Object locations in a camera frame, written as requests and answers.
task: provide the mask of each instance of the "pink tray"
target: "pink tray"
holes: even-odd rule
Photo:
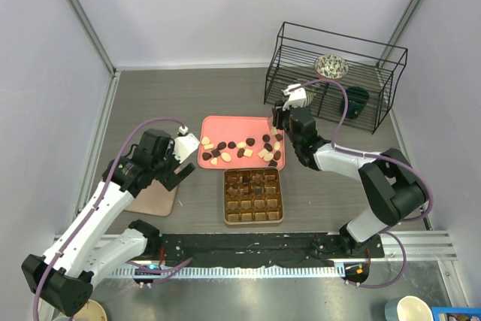
[[[267,117],[227,117],[227,116],[208,116],[202,123],[201,137],[209,137],[210,142],[217,147],[220,142],[230,141],[245,142],[248,138],[254,138],[256,143],[247,148],[253,150],[253,155],[249,157],[237,157],[238,148],[230,150],[226,147],[222,152],[227,152],[231,155],[232,160],[230,162],[224,161],[219,157],[219,163],[217,165],[211,165],[210,160],[204,161],[202,159],[202,153],[204,152],[204,146],[201,144],[198,148],[197,162],[202,168],[212,169],[229,169],[229,168],[254,168],[254,167],[267,167],[268,162],[260,158],[259,153],[264,148],[264,142],[262,141],[263,135],[270,135],[270,144],[274,144],[274,136],[271,135],[271,130],[268,125]],[[286,164],[286,158],[284,156],[284,140],[280,142],[280,152],[282,153],[280,159],[277,161],[277,169],[283,169]]]

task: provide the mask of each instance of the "yellow piece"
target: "yellow piece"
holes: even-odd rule
[[[273,159],[273,157],[274,157],[274,154],[268,153],[268,154],[266,154],[266,155],[264,156],[264,160],[265,160],[266,162],[270,162],[270,161]]]
[[[264,149],[261,150],[259,153],[257,153],[257,155],[258,155],[259,157],[261,157],[261,158],[264,158],[264,156],[265,156],[266,154],[268,154],[268,153],[269,153],[269,151],[264,148]]]
[[[224,159],[226,162],[230,162],[232,160],[232,157],[230,154],[228,153],[223,153],[220,155],[222,157],[222,159]]]

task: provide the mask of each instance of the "black wire rack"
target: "black wire rack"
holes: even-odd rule
[[[390,56],[381,59],[379,56],[387,47]],[[345,124],[374,133],[394,104],[399,79],[407,64],[407,48],[284,22],[277,33],[265,78],[264,103],[273,104],[281,99],[288,85],[317,79],[314,62],[323,54],[335,54],[347,61],[349,72],[340,84],[348,90],[350,107],[351,101],[356,103],[358,99],[355,92],[351,92],[351,98],[349,89],[364,93],[362,106]],[[314,116],[339,121],[343,95],[338,87],[318,83],[306,90],[312,98],[310,110]]]

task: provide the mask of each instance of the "white wall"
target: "white wall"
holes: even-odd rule
[[[66,0],[0,0],[0,308],[32,319],[20,265],[74,210],[108,74]]]
[[[400,45],[409,58],[395,113],[434,190],[431,219],[449,231],[481,307],[481,0],[424,0]]]
[[[409,0],[80,0],[116,66],[271,60],[284,20],[387,41]]]

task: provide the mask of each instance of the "robotic arm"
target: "robotic arm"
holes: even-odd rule
[[[198,139],[188,133],[186,127],[179,128],[175,139],[163,131],[145,131],[132,157],[129,158],[129,152],[120,158],[99,206],[94,204],[104,188],[113,161],[103,173],[89,203],[62,237],[43,256],[27,256],[22,270],[30,290],[36,291],[47,266],[81,223],[83,227],[56,261],[41,292],[43,300],[67,316],[76,314],[89,300],[95,286],[121,264],[136,256],[154,254],[162,246],[162,237],[158,229],[141,220],[132,222],[127,230],[104,247],[98,250],[94,247],[142,189],[157,180],[170,191],[191,174],[195,169],[192,163],[178,173],[175,170],[198,149],[198,145]],[[87,219],[92,209],[94,213]]]
[[[365,152],[333,145],[317,134],[316,121],[310,114],[304,88],[294,84],[283,91],[285,98],[275,103],[273,126],[283,130],[305,167],[316,171],[333,171],[359,180],[368,197],[369,208],[340,229],[346,250],[359,250],[378,232],[395,226],[426,202],[427,192],[414,174],[384,162]],[[400,150],[379,154],[409,162]]]

